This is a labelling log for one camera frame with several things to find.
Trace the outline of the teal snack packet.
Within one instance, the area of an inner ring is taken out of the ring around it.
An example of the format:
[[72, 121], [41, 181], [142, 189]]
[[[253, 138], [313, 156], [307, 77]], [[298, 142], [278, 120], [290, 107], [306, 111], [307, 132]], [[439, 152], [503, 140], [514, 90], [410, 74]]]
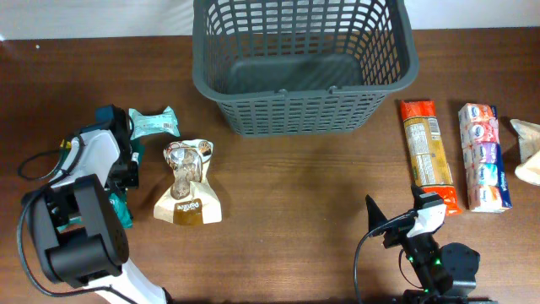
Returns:
[[178, 120], [170, 106], [167, 106], [162, 113], [153, 116], [145, 116], [133, 108], [129, 109], [128, 114], [134, 124], [131, 140], [157, 133], [180, 136]]

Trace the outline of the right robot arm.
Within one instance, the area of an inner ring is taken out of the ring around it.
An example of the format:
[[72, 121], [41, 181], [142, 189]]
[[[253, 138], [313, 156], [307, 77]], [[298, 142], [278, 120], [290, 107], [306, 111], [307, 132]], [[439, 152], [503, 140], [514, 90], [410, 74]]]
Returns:
[[368, 232], [354, 254], [354, 289], [358, 301], [362, 301], [358, 277], [360, 249], [367, 239], [383, 236], [383, 247], [400, 247], [398, 257], [409, 261], [419, 282], [412, 290], [405, 290], [401, 298], [394, 299], [394, 303], [491, 303], [489, 298], [470, 296], [477, 287], [479, 252], [459, 242], [440, 246], [434, 239], [446, 218], [443, 198], [416, 185], [411, 186], [411, 191], [413, 207], [391, 219], [371, 196], [365, 197]]

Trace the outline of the beige brown snack pouch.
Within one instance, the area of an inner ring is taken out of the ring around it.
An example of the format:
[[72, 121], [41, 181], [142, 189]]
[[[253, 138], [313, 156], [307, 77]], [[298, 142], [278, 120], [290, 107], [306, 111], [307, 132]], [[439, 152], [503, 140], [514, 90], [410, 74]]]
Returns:
[[213, 143], [206, 139], [175, 141], [164, 149], [174, 182], [154, 205], [154, 218], [174, 225], [207, 225], [223, 219], [207, 174]]

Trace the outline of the green Nescafe coffee bag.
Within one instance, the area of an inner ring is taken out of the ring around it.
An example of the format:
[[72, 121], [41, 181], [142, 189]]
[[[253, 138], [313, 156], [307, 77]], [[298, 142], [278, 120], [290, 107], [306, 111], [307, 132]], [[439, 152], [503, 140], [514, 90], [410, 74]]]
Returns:
[[[144, 146], [141, 144], [139, 139], [134, 139], [131, 141], [133, 148], [134, 158], [136, 162], [140, 164], [143, 158], [145, 151]], [[117, 217], [119, 218], [122, 226], [124, 228], [132, 228], [132, 213], [127, 206], [127, 188], [121, 188], [120, 190], [115, 190], [109, 192], [109, 201], [116, 212]], [[57, 229], [59, 231], [65, 231], [68, 227], [76, 224], [82, 223], [82, 217], [80, 215], [75, 215], [71, 217], [66, 225], [61, 225]]]

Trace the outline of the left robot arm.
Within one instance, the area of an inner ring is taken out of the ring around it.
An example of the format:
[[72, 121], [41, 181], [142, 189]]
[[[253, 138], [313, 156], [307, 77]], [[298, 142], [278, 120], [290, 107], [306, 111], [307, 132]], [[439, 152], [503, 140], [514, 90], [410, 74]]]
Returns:
[[132, 119], [120, 107], [96, 110], [94, 123], [62, 140], [58, 162], [22, 199], [17, 248], [31, 284], [49, 297], [96, 293], [109, 303], [169, 303], [163, 287], [129, 258], [123, 199], [136, 188]]

